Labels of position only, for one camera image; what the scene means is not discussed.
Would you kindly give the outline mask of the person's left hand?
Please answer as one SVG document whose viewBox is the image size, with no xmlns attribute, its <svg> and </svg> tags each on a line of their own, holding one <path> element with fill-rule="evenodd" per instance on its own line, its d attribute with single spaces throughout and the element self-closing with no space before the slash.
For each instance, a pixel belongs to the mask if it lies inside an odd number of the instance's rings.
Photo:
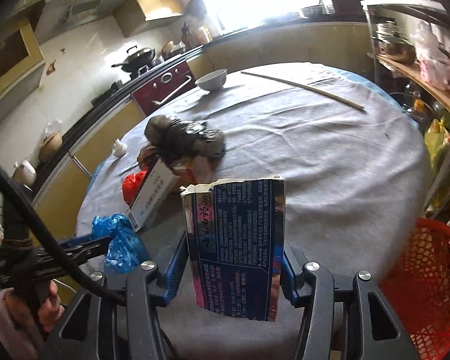
<svg viewBox="0 0 450 360">
<path fill-rule="evenodd" d="M 20 327 L 31 327 L 35 325 L 34 316 L 39 320 L 39 325 L 47 333 L 50 333 L 58 322 L 65 309 L 58 296 L 58 287 L 54 281 L 49 282 L 49 295 L 40 308 L 32 313 L 25 301 L 14 291 L 5 297 L 5 304 L 14 322 Z"/>
</svg>

